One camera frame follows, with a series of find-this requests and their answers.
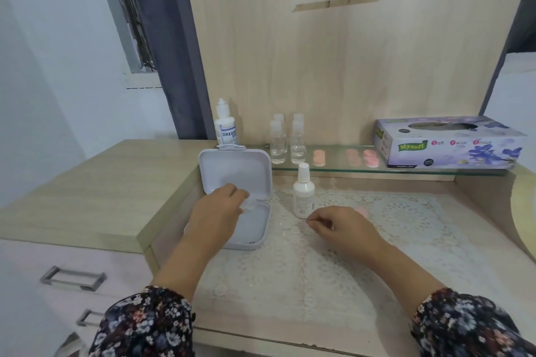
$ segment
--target drawer handle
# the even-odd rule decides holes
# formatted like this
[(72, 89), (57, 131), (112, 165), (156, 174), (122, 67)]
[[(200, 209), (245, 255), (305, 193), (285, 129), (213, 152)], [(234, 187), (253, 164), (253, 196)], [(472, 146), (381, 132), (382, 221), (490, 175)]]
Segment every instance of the drawer handle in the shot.
[[(56, 275), (59, 272), (63, 274), (67, 274), (67, 275), (78, 276), (78, 277), (95, 278), (95, 281), (91, 285), (88, 285), (88, 284), (74, 283), (74, 282), (69, 282), (69, 281), (62, 281), (60, 279), (53, 279), (54, 275)], [(93, 274), (90, 272), (62, 270), (60, 267), (53, 266), (39, 279), (39, 282), (45, 285), (60, 284), (60, 285), (75, 286), (77, 288), (80, 288), (83, 291), (95, 292), (105, 280), (106, 280), (105, 273)]]
[[(100, 319), (99, 319), (99, 323), (93, 323), (93, 322), (86, 322), (86, 319), (88, 318), (89, 315), (97, 315)], [(99, 312), (93, 312), (91, 309), (86, 309), (84, 310), (84, 312), (82, 313), (82, 316), (80, 316), (77, 320), (76, 320), (76, 324), (77, 326), (82, 326), (82, 327), (88, 327), (88, 326), (94, 326), (94, 327), (98, 327), (100, 325), (100, 320), (104, 317), (104, 313), (99, 313)]]

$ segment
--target person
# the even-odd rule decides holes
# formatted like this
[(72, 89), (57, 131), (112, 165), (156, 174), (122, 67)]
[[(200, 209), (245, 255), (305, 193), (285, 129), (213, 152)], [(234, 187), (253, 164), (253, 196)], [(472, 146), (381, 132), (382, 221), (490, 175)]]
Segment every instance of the person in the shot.
[[(190, 302), (209, 260), (232, 236), (248, 196), (226, 184), (194, 204), (188, 230), (151, 285), (105, 313), (91, 357), (193, 355)], [(536, 347), (520, 336), (504, 310), (489, 299), (447, 288), (352, 208), (319, 208), (306, 223), (385, 281), (412, 319), (411, 334), (422, 356), (536, 356)]]

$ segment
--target black floral shirt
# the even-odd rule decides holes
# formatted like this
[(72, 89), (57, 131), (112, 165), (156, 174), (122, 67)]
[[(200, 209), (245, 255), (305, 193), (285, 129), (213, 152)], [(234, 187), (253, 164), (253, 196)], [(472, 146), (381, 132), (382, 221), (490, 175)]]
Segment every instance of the black floral shirt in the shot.
[[(195, 314), (177, 293), (148, 286), (113, 305), (102, 319), (90, 357), (189, 356)], [(481, 296), (449, 288), (430, 295), (413, 317), (423, 357), (536, 357), (510, 316)]]

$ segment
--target white lace doily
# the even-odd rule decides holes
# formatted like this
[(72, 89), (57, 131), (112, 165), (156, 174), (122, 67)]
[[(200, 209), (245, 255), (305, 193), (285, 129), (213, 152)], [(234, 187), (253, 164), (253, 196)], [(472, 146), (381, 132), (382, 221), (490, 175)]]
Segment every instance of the white lace doily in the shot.
[[(390, 243), (459, 292), (493, 299), (509, 312), (519, 306), (475, 246), (452, 224), (432, 195), (317, 190), (318, 206), (358, 206)], [(264, 245), (222, 250), (211, 260), (194, 299), (198, 310), (373, 329), (375, 321), (407, 331), (391, 291), (365, 267), (342, 259), (292, 213), (292, 191), (270, 199)]]

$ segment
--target bottle label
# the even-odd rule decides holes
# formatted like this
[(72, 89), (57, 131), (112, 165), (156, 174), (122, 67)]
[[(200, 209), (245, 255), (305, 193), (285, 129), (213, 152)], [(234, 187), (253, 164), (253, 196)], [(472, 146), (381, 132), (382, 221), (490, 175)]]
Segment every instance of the bottle label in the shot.
[(294, 214), (299, 218), (307, 218), (315, 209), (315, 196), (294, 195)]
[(233, 124), (229, 127), (220, 126), (218, 142), (220, 144), (237, 144), (236, 142), (236, 126)]

